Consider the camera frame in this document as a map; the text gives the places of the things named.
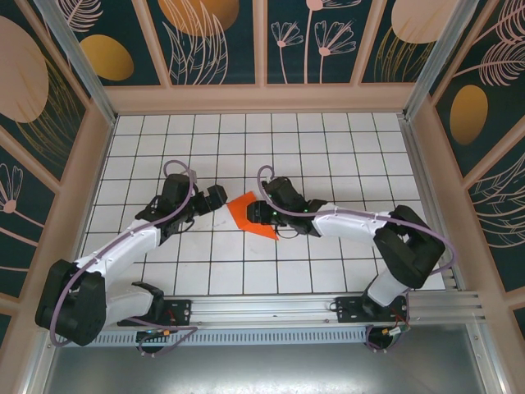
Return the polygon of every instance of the dark teal wallpaper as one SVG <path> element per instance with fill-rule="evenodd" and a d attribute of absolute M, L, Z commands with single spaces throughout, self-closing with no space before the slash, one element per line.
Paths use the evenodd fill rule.
<path fill-rule="evenodd" d="M 57 47 L 58 51 L 60 52 L 60 54 L 62 55 L 62 57 L 64 58 L 64 60 L 67 62 L 67 65 L 69 66 L 69 68 L 71 69 L 71 71 L 73 71 L 73 74 L 75 74 L 75 78 L 76 80 L 79 81 L 80 83 L 80 86 L 82 86 L 82 90 L 85 92 L 85 94 L 91 98 L 91 94 L 89 93 L 89 91 L 86 89 L 85 85 L 84 85 L 84 82 L 82 82 L 82 79 L 79 77 L 78 73 L 76 72 L 75 68 L 71 65 L 71 63 L 69 62 L 69 59 L 67 58 L 67 55 L 66 53 L 62 50 L 62 47 L 60 46 L 60 44 L 58 43 L 57 39 L 55 39 L 55 36 L 53 33 L 51 33 L 51 31 L 49 30 L 48 26 L 46 25 L 46 23 L 43 21 L 43 17 L 42 17 L 42 14 L 40 14 L 40 11 L 39 9 L 36 7 L 36 5 L 34 4 L 34 1 L 33 0 L 29 0 L 29 4 L 32 6 L 33 8 L 33 11 L 34 13 L 36 14 L 36 16 L 40 19 L 40 22 L 43 24 L 43 26 L 45 27 L 46 31 L 48 32 L 48 35 L 51 37 L 51 40 L 54 42 L 55 44 L 55 47 Z"/>
<path fill-rule="evenodd" d="M 415 82 L 453 6 L 443 0 L 388 0 L 362 82 Z"/>
<path fill-rule="evenodd" d="M 525 308 L 515 309 L 514 317 L 518 322 L 519 330 L 522 332 L 523 339 L 525 339 Z"/>
<path fill-rule="evenodd" d="M 0 349 L 2 349 L 3 338 L 6 337 L 7 328 L 11 322 L 11 316 L 7 314 L 0 314 Z"/>
<path fill-rule="evenodd" d="M 267 83 L 350 82 L 370 6 L 268 0 Z"/>
<path fill-rule="evenodd" d="M 13 1 L 0 7 L 0 37 L 0 126 L 60 180 L 84 104 Z"/>
<path fill-rule="evenodd" d="M 54 197 L 0 147 L 0 293 L 20 295 Z"/>
<path fill-rule="evenodd" d="M 524 10 L 523 1 L 499 2 L 437 102 L 463 175 L 525 115 Z"/>
<path fill-rule="evenodd" d="M 454 50 L 449 55 L 449 58 L 447 59 L 446 63 L 443 65 L 443 68 L 441 69 L 439 75 L 436 77 L 436 80 L 432 84 L 432 87 L 430 88 L 430 95 L 432 96 L 434 92 L 436 91 L 437 87 L 440 85 L 441 81 L 443 80 L 443 77 L 445 76 L 445 73 L 449 69 L 449 65 L 452 62 L 452 59 L 456 57 L 458 54 L 458 51 L 461 49 L 461 46 L 463 45 L 463 42 L 468 36 L 468 33 L 470 33 L 470 30 L 472 29 L 474 23 L 476 23 L 477 18 L 479 17 L 479 14 L 483 11 L 483 8 L 486 5 L 487 0 L 479 0 L 479 3 L 476 6 L 476 10 L 472 14 L 472 17 L 470 18 L 470 21 L 467 24 L 467 27 L 461 34 L 461 37 L 459 37 L 458 43 L 456 44 Z"/>
<path fill-rule="evenodd" d="M 252 0 L 148 0 L 174 85 L 255 83 Z"/>
<path fill-rule="evenodd" d="M 525 286 L 525 139 L 468 192 L 505 290 Z"/>
<path fill-rule="evenodd" d="M 39 14 L 32 0 L 31 5 Z M 57 5 L 104 86 L 160 85 L 131 0 Z"/>

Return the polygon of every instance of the orange cloth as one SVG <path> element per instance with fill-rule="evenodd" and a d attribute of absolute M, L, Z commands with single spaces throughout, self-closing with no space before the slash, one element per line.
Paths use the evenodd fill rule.
<path fill-rule="evenodd" d="M 251 223 L 246 217 L 246 208 L 256 200 L 255 194 L 252 191 L 249 191 L 245 195 L 241 195 L 239 198 L 234 199 L 227 204 L 231 216 L 235 220 L 235 224 L 237 224 L 237 227 L 240 230 L 252 232 L 258 236 L 265 236 L 278 241 L 279 238 L 277 237 L 276 232 L 272 226 L 267 224 Z"/>

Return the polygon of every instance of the white tile floor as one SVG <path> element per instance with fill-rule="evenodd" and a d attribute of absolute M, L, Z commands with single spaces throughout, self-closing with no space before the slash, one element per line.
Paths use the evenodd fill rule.
<path fill-rule="evenodd" d="M 258 195 L 257 170 L 272 164 L 307 199 L 370 211 L 406 204 L 424 218 L 393 113 L 120 117 L 84 254 L 131 223 L 162 188 L 161 168 L 172 158 L 189 163 L 201 190 L 223 185 L 230 200 L 251 190 Z M 378 257 L 348 239 L 273 241 L 244 233 L 225 206 L 140 258 L 122 280 L 143 280 L 177 296 L 363 291 L 385 269 Z M 444 288 L 439 275 L 424 287 Z"/>

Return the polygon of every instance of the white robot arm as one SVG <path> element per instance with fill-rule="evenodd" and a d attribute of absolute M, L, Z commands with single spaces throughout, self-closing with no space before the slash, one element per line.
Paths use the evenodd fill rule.
<path fill-rule="evenodd" d="M 162 194 L 139 212 L 126 229 L 129 236 L 119 235 L 108 242 L 100 248 L 106 250 L 105 253 L 95 250 L 73 263 L 57 261 L 49 269 L 35 322 L 40 327 L 51 327 L 61 293 L 71 278 L 84 268 L 85 272 L 75 282 L 58 312 L 57 334 L 83 346 L 105 326 L 131 317 L 159 323 L 169 309 L 163 292 L 147 283 L 121 284 L 116 280 L 134 261 L 156 249 L 170 236 L 180 233 L 183 223 L 192 223 L 194 217 L 210 213 L 226 203 L 227 196 L 222 186 L 209 187 L 207 196 L 194 186 L 194 195 L 175 217 L 155 226 L 145 226 L 153 225 L 161 218 L 167 219 L 174 213 L 188 195 L 189 185 L 187 176 L 171 174 L 164 181 Z"/>
<path fill-rule="evenodd" d="M 164 302 L 162 291 L 143 282 L 122 285 L 116 279 L 137 258 L 179 233 L 183 222 L 192 222 L 195 216 L 210 213 L 226 202 L 226 193 L 221 186 L 208 188 L 209 196 L 206 197 L 195 189 L 189 204 L 176 217 L 162 225 L 144 228 L 144 224 L 164 218 L 180 206 L 188 194 L 188 180 L 187 176 L 171 174 L 165 181 L 162 195 L 155 197 L 138 213 L 126 231 L 143 229 L 131 232 L 130 236 L 117 242 L 118 236 L 101 248 L 108 252 L 79 277 L 59 311 L 56 328 L 59 335 L 83 346 L 90 343 L 103 327 L 131 317 L 150 323 L 160 322 L 168 304 Z M 290 211 L 317 212 L 322 207 L 323 211 L 337 212 L 337 207 L 326 201 L 305 201 L 288 178 L 276 178 L 266 184 L 265 189 L 276 204 Z M 377 217 L 392 215 L 426 226 L 418 215 L 402 205 L 392 213 L 370 214 L 368 218 L 347 213 L 297 218 L 275 212 L 264 201 L 252 203 L 247 209 L 251 222 L 291 226 L 299 234 L 345 237 L 375 245 L 388 269 L 372 281 L 361 297 L 362 308 L 371 317 L 381 314 L 382 309 L 408 288 L 421 287 L 445 250 L 445 246 L 431 236 L 377 220 Z M 50 268 L 35 315 L 39 326 L 50 328 L 57 300 L 66 284 L 96 256 L 97 250 L 73 263 L 60 260 Z"/>
<path fill-rule="evenodd" d="M 326 201 L 306 201 L 284 176 L 269 183 L 264 181 L 262 187 L 280 209 L 275 210 L 267 201 L 251 203 L 248 206 L 251 222 L 290 226 L 299 234 L 338 236 L 377 247 L 388 269 L 372 281 L 362 296 L 363 309 L 371 317 L 380 314 L 408 289 L 421 288 L 445 252 L 444 243 L 427 232 L 381 220 L 393 218 L 428 229 L 409 207 L 398 205 L 391 213 L 355 215 Z"/>

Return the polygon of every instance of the purple cable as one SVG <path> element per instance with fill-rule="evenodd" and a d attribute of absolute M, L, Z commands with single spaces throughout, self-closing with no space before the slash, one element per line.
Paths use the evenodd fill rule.
<path fill-rule="evenodd" d="M 150 339 L 150 337 L 144 337 L 142 338 L 142 340 L 139 342 L 139 351 L 140 351 L 140 354 L 144 357 L 144 356 L 147 356 L 147 357 L 150 357 L 152 359 L 154 359 L 155 357 L 158 357 L 160 355 L 165 355 L 166 353 L 169 353 L 170 351 L 174 350 L 176 347 L 178 347 L 178 345 L 180 345 L 182 342 L 184 342 L 186 339 L 188 339 L 189 337 L 191 337 L 193 334 L 195 334 L 195 332 L 198 330 L 195 326 L 161 326 L 160 324 L 155 324 L 155 323 L 148 323 L 144 320 L 140 320 L 139 318 L 128 318 L 127 319 L 129 322 L 133 322 L 133 323 L 138 323 L 138 324 L 141 324 L 143 326 L 148 326 L 148 327 L 153 327 L 153 328 L 161 328 L 162 330 L 178 330 L 178 331 L 187 331 L 189 330 L 189 332 L 184 335 L 181 339 L 179 339 L 177 342 L 175 342 L 173 345 L 169 345 L 169 346 L 164 346 L 161 350 L 159 350 L 158 352 L 156 353 L 146 353 L 146 351 L 142 348 L 142 345 L 148 340 Z"/>
<path fill-rule="evenodd" d="M 164 164 L 164 168 L 162 169 L 164 171 L 164 176 L 165 177 L 167 177 L 167 167 L 170 164 L 172 164 L 172 163 L 180 164 L 185 169 L 185 171 L 188 172 L 189 189 L 188 189 L 188 194 L 186 195 L 185 200 L 182 202 L 182 204 L 180 205 L 179 208 L 177 208 L 173 213 L 170 213 L 165 218 L 158 219 L 155 222 L 146 223 L 146 224 L 144 224 L 142 226 L 138 226 L 138 227 L 136 227 L 134 229 L 131 229 L 131 230 L 127 231 L 127 232 L 124 232 L 124 233 L 120 234 L 112 243 L 110 243 L 104 249 L 100 250 L 84 267 L 79 269 L 75 273 L 75 275 L 73 275 L 73 277 L 66 284 L 66 287 L 64 287 L 64 290 L 60 294 L 60 297 L 58 298 L 57 306 L 55 306 L 55 310 L 52 313 L 51 324 L 49 326 L 49 336 L 50 336 L 51 343 L 54 346 L 56 346 L 56 347 L 63 347 L 63 346 L 65 346 L 65 345 L 67 345 L 68 343 L 71 342 L 70 340 L 66 340 L 64 342 L 59 342 L 58 339 L 57 339 L 57 331 L 56 330 L 57 330 L 58 315 L 60 314 L 60 310 L 62 309 L 62 305 L 64 304 L 64 300 L 66 299 L 67 294 L 69 293 L 69 290 L 73 287 L 73 285 L 75 284 L 76 280 L 83 273 L 85 273 L 89 269 L 89 267 L 91 267 L 93 264 L 96 264 L 107 252 L 112 250 L 115 246 L 119 245 L 123 240 L 127 239 L 130 236 L 133 236 L 135 233 L 137 233 L 139 231 L 142 231 L 142 230 L 144 230 L 146 228 L 154 227 L 157 224 L 161 224 L 161 223 L 167 222 L 168 220 L 173 219 L 177 214 L 179 214 L 179 212 L 182 209 L 184 209 L 184 207 L 189 202 L 189 199 L 191 198 L 191 194 L 192 194 L 192 191 L 193 191 L 193 188 L 194 188 L 194 180 L 193 180 L 193 177 L 191 175 L 191 171 L 189 170 L 189 167 L 186 166 L 183 162 L 181 162 L 179 160 L 169 160 L 168 162 L 166 162 L 166 164 Z"/>
<path fill-rule="evenodd" d="M 410 303 L 409 303 L 409 291 L 408 290 L 405 292 L 405 298 L 407 300 L 407 318 L 405 320 L 408 323 L 410 321 Z M 380 348 L 378 345 L 376 345 L 375 343 L 372 343 L 372 342 L 370 342 L 368 340 L 368 338 L 370 337 L 370 332 L 372 331 L 373 328 L 374 328 L 373 325 L 370 325 L 370 326 L 367 327 L 367 332 L 365 334 L 365 342 L 364 342 L 364 344 L 371 351 L 374 351 L 374 349 L 382 350 L 382 348 Z M 395 341 L 393 345 L 388 346 L 386 349 L 392 350 L 392 349 L 396 348 L 399 345 L 399 343 L 403 340 L 405 334 L 406 334 L 406 332 L 400 333 L 399 338 L 397 338 L 397 341 Z"/>
<path fill-rule="evenodd" d="M 450 259 L 450 261 L 447 264 L 445 264 L 443 267 L 439 267 L 439 268 L 435 269 L 434 271 L 432 271 L 430 273 L 431 275 L 434 275 L 436 273 L 442 273 L 443 271 L 445 271 L 445 270 L 449 269 L 450 267 L 452 267 L 455 264 L 455 262 L 456 262 L 456 254 L 457 254 L 456 253 L 456 249 L 454 248 L 452 243 L 450 243 L 449 240 L 447 240 L 441 234 L 438 234 L 437 232 L 435 232 L 435 231 L 433 231 L 433 230 L 431 230 L 429 228 L 426 228 L 424 226 L 419 226 L 416 223 L 406 222 L 405 220 L 399 220 L 399 219 L 391 218 L 389 216 L 376 215 L 375 213 L 368 213 L 368 212 L 363 212 L 363 211 L 354 211 L 353 209 L 347 209 L 347 208 L 342 208 L 342 209 L 338 208 L 338 209 L 334 209 L 334 210 L 331 210 L 331 211 L 307 212 L 307 213 L 291 212 L 291 211 L 286 211 L 285 209 L 279 208 L 277 205 L 275 205 L 273 203 L 272 199 L 270 199 L 270 197 L 268 197 L 266 191 L 264 190 L 263 184 L 261 183 L 261 179 L 262 179 L 261 174 L 263 173 L 264 170 L 270 170 L 272 172 L 272 175 L 271 175 L 270 179 L 273 179 L 274 176 L 275 176 L 275 172 L 273 171 L 273 167 L 272 166 L 266 165 L 266 166 L 262 166 L 261 168 L 259 168 L 259 171 L 257 172 L 258 188 L 259 188 L 259 191 L 261 192 L 262 197 L 265 199 L 265 201 L 268 203 L 268 205 L 270 205 L 272 208 L 274 208 L 277 212 L 283 213 L 284 215 L 295 216 L 297 218 L 311 218 L 312 216 L 326 216 L 326 215 L 332 215 L 332 214 L 338 214 L 338 213 L 347 213 L 347 214 L 350 214 L 350 215 L 360 216 L 362 218 L 374 219 L 374 220 L 382 220 L 384 222 L 394 223 L 394 224 L 397 224 L 399 226 L 412 227 L 415 230 L 424 232 L 424 233 L 428 234 L 429 236 L 433 236 L 434 238 L 436 238 L 436 239 L 440 240 L 441 242 L 443 242 L 445 245 L 447 245 L 449 247 L 450 253 L 452 254 L 452 258 Z"/>

